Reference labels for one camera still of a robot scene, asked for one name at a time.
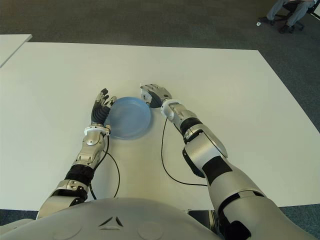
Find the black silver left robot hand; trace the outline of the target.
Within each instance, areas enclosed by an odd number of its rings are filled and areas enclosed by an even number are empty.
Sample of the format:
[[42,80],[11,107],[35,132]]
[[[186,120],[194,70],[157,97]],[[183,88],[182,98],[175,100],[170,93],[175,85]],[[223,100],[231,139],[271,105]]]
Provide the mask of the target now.
[[92,110],[91,110],[91,123],[104,125],[109,112],[117,101],[116,96],[110,97],[108,90],[103,88],[97,95]]

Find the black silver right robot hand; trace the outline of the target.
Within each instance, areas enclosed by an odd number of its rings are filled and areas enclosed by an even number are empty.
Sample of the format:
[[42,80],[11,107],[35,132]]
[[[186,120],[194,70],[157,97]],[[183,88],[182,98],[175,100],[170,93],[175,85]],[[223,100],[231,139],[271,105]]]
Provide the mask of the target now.
[[171,99],[172,95],[157,84],[146,84],[140,86],[141,98],[150,108],[160,108],[163,102]]

